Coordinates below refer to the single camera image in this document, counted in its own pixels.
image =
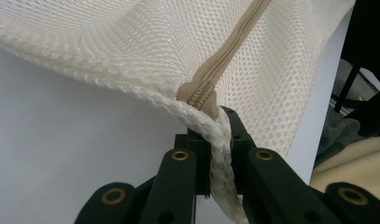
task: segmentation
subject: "metal grommet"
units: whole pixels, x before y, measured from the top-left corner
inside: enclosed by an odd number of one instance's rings
[[[185,152],[185,151],[176,151],[176,152],[172,153],[172,159],[175,161],[184,161],[189,156],[190,156],[190,154],[188,152]]]
[[[118,193],[118,197],[116,197],[115,195],[114,196],[111,195],[114,193]],[[122,202],[123,199],[125,199],[125,196],[126,196],[126,191],[124,189],[110,189],[106,191],[106,193],[103,194],[102,203],[108,204],[108,205],[114,205],[114,204]]]
[[[368,203],[367,197],[356,189],[347,187],[338,188],[338,194],[347,202],[356,205],[366,205]]]
[[[274,155],[271,154],[269,151],[261,150],[256,153],[257,158],[264,160],[264,161],[270,161],[274,158]]]

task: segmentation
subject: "screw hole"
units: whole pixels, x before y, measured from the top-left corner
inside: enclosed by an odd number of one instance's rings
[[[169,224],[172,223],[173,220],[175,220],[175,215],[170,211],[162,212],[157,217],[158,223],[161,224]]]
[[[176,151],[176,152],[172,153],[172,158],[175,161],[184,161],[189,156],[190,156],[190,154],[188,152],[185,152],[185,151]]]
[[[358,190],[341,187],[338,189],[338,194],[345,201],[356,204],[356,205],[366,205],[368,203],[367,197]]]
[[[317,212],[314,212],[314,211],[305,211],[303,213],[303,216],[310,223],[315,223],[315,224],[321,223],[321,216]]]
[[[259,159],[264,160],[264,161],[270,161],[271,159],[274,158],[274,156],[268,151],[258,151],[256,153],[256,156]]]

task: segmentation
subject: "beige zipper tape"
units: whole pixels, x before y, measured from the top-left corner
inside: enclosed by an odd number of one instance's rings
[[[198,68],[192,82],[178,88],[178,101],[192,105],[212,119],[217,118],[216,84],[270,2],[271,0],[255,0],[251,3],[222,47]]]

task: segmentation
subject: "white mesh fabric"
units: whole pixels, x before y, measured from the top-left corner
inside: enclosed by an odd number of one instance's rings
[[[286,157],[313,86],[317,60],[353,1],[272,1],[218,83],[258,147]]]
[[[212,144],[212,193],[246,223],[231,169],[230,127],[176,101],[180,85],[231,33],[250,0],[0,0],[0,47],[66,76],[147,101]],[[257,145],[286,155],[317,58],[353,0],[273,0],[217,86]]]

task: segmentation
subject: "black chair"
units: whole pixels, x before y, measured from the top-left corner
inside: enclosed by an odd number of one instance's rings
[[[373,72],[380,81],[380,0],[358,0],[353,9],[341,58],[352,63],[334,110],[339,112],[361,67]],[[360,122],[359,134],[380,133],[380,92],[355,109],[347,118]]]

